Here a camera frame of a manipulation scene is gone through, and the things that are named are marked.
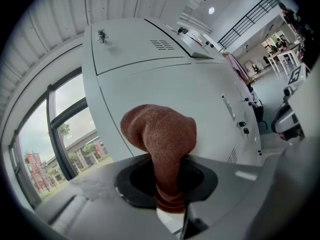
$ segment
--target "window frame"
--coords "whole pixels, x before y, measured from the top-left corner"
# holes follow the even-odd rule
[[[59,126],[61,126],[65,121],[67,121],[69,118],[73,117],[80,111],[86,109],[88,107],[88,104],[86,97],[84,97],[67,107],[63,112],[56,116],[55,92],[62,85],[66,84],[80,74],[82,74],[81,67],[68,73],[56,83],[52,85],[50,84],[47,87],[47,90],[27,111],[27,113],[19,123],[17,129],[14,131],[12,140],[8,146],[10,160],[16,179],[26,199],[34,209],[42,202],[42,200],[38,196],[36,190],[34,189],[34,186],[32,185],[32,182],[29,179],[26,167],[23,166],[25,161],[20,144],[20,131],[28,121],[30,116],[34,113],[34,111],[42,104],[42,102],[46,101],[46,121],[48,126],[48,133],[57,163],[59,164],[61,171],[67,181],[72,180],[74,177],[76,177],[78,173],[69,159],[60,134]]]

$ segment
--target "light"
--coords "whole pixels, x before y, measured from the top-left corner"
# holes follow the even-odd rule
[[[209,14],[213,14],[215,12],[215,8],[214,7],[209,8],[208,12]]]

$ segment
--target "chair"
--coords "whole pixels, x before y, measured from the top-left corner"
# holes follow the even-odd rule
[[[256,118],[256,121],[258,123],[264,123],[265,124],[265,128],[268,129],[268,124],[266,121],[264,121],[264,106],[262,105],[261,102],[261,106],[258,106],[256,103],[252,104],[253,107],[253,111],[254,111],[254,115]]]

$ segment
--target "white cabinet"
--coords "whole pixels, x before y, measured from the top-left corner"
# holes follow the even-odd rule
[[[236,152],[239,163],[244,136],[229,114],[222,94],[230,100],[231,106],[236,100],[241,101],[241,95],[230,87],[230,72],[223,65],[175,65],[134,74],[126,67],[127,74],[112,70],[97,78],[118,129],[123,115],[138,105],[167,106],[194,118],[197,145],[191,154],[227,162],[229,155]],[[232,109],[244,114],[244,111],[237,111],[239,107]],[[134,156],[144,153],[128,142],[127,145]]]
[[[193,58],[209,58],[219,61],[225,60],[216,48],[199,44],[191,33],[187,32],[186,34],[177,34],[170,26],[162,23],[159,19],[147,18],[146,20],[172,37],[181,47],[183,47],[189,56]]]
[[[99,30],[109,36],[106,43],[96,41]],[[174,40],[141,18],[99,22],[91,26],[91,38],[97,75],[138,62],[188,56]]]

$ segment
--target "table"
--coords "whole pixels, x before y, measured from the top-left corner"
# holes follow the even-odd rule
[[[268,60],[269,60],[269,62],[270,62],[270,65],[271,65],[272,68],[273,68],[273,71],[276,71],[276,69],[277,69],[277,71],[280,73],[280,69],[279,69],[277,63],[276,63],[275,60],[274,60],[274,57],[278,57],[281,65],[282,65],[282,67],[283,67],[283,69],[284,69],[284,72],[286,73],[286,75],[289,75],[289,73],[287,72],[287,67],[284,65],[284,63],[283,63],[283,61],[282,61],[282,58],[281,58],[281,56],[287,55],[287,54],[289,54],[289,58],[290,58],[290,60],[292,60],[292,61],[291,61],[292,64],[295,62],[295,63],[296,63],[296,66],[299,66],[299,65],[300,65],[300,62],[299,62],[296,54],[294,53],[294,49],[297,48],[298,45],[299,45],[299,43],[298,43],[298,44],[289,45],[289,46],[288,46],[286,49],[284,49],[283,51],[277,51],[275,54],[273,54],[272,56],[268,57]]]
[[[288,76],[290,73],[287,72],[287,66],[284,65],[283,63],[283,59],[285,59],[283,56],[284,55],[288,55],[290,60],[291,60],[291,63],[294,65],[296,64],[296,66],[300,66],[300,62],[296,56],[296,53],[294,52],[294,49],[296,49],[297,47],[299,46],[299,44],[294,44],[292,45],[291,47],[288,47],[286,48],[285,50],[283,50],[281,53],[277,54],[277,57],[279,58],[279,61],[286,73],[286,75]]]
[[[276,57],[276,56],[277,56],[278,54],[280,54],[280,53],[281,53],[280,51],[277,51],[275,54],[273,54],[272,56],[268,57],[268,60],[269,60],[269,62],[270,62],[270,65],[271,65],[273,71],[276,72],[276,69],[277,69],[279,73],[280,73],[280,69],[278,68],[277,63],[275,62],[274,57]]]

